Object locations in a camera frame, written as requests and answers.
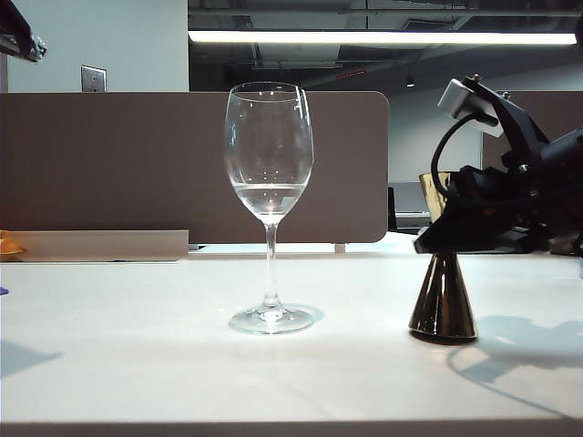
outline ceiling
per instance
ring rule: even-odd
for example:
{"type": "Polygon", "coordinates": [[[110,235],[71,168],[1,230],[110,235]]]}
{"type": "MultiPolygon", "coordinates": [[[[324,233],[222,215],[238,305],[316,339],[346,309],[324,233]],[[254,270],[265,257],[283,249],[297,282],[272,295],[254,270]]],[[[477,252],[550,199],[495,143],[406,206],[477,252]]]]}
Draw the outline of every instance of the ceiling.
{"type": "MultiPolygon", "coordinates": [[[[189,30],[572,32],[581,11],[583,0],[189,0],[189,30]]],[[[279,80],[308,89],[378,89],[383,84],[383,91],[395,94],[405,91],[408,76],[414,76],[419,89],[438,86],[459,71],[498,76],[581,60],[575,46],[189,44],[192,90],[279,80]]]]}

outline orange object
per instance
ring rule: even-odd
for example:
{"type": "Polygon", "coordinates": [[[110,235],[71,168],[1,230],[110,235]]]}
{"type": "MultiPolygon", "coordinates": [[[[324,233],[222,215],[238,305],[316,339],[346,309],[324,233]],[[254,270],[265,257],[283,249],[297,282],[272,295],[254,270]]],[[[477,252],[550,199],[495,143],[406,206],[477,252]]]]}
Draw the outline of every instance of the orange object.
{"type": "Polygon", "coordinates": [[[15,255],[24,252],[20,244],[14,239],[8,237],[8,231],[0,229],[0,255],[15,255]]]}

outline wine glass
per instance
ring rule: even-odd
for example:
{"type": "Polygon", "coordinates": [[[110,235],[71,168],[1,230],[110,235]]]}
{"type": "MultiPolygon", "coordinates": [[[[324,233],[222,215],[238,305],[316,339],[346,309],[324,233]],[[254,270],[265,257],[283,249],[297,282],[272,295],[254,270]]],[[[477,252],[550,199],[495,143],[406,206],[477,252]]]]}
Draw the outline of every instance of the wine glass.
{"type": "Polygon", "coordinates": [[[265,226],[267,275],[263,302],[235,314],[230,326],[254,334],[279,334],[313,324],[302,310],[281,305],[276,290],[277,227],[310,180],[312,125],[304,91],[278,82],[251,82],[229,93],[225,164],[245,207],[265,226]]]}

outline glass stem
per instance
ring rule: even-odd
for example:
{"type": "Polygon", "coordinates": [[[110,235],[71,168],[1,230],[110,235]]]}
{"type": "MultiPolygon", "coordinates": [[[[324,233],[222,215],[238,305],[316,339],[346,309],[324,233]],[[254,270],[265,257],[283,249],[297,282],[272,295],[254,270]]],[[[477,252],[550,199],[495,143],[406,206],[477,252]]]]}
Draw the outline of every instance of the glass stem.
{"type": "Polygon", "coordinates": [[[267,273],[265,275],[265,297],[263,306],[275,308],[281,306],[277,297],[276,277],[275,277],[275,234],[277,233],[277,223],[265,225],[265,239],[267,240],[267,273]]]}

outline black cable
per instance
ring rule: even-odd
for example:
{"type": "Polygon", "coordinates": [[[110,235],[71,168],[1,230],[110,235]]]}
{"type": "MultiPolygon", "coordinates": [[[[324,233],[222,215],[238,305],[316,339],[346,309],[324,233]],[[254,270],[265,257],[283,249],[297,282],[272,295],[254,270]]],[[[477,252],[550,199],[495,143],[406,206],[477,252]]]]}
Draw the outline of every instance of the black cable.
{"type": "Polygon", "coordinates": [[[431,178],[434,181],[435,189],[445,198],[451,198],[452,195],[450,194],[449,190],[443,186],[441,180],[439,180],[439,171],[437,170],[437,164],[439,163],[439,158],[444,151],[445,144],[447,144],[447,141],[449,141],[449,138],[452,137],[457,129],[459,129],[468,121],[478,120],[481,116],[482,114],[475,112],[461,118],[457,123],[451,126],[447,132],[445,132],[444,137],[441,138],[441,141],[439,141],[439,144],[435,148],[434,157],[431,158],[431,178]]]}
{"type": "Polygon", "coordinates": [[[527,198],[513,198],[509,200],[494,200],[494,201],[484,201],[482,199],[475,200],[470,198],[463,198],[459,195],[452,194],[450,190],[444,187],[439,180],[439,170],[437,169],[437,165],[439,163],[439,158],[441,157],[442,152],[444,151],[445,144],[447,141],[452,137],[452,135],[465,123],[471,120],[480,121],[482,118],[488,117],[486,114],[482,113],[472,113],[457,121],[453,126],[451,126],[447,132],[445,132],[443,138],[439,141],[439,144],[435,148],[434,156],[431,159],[431,178],[434,181],[435,189],[445,198],[454,198],[456,201],[465,203],[468,206],[473,207],[480,207],[480,208],[501,208],[501,207],[519,207],[519,206],[527,206],[532,203],[542,202],[546,200],[552,200],[554,198],[561,198],[568,194],[572,194],[574,192],[583,190],[583,184],[578,184],[576,186],[562,188],[560,190],[556,190],[550,193],[540,194],[532,197],[527,198]]]}

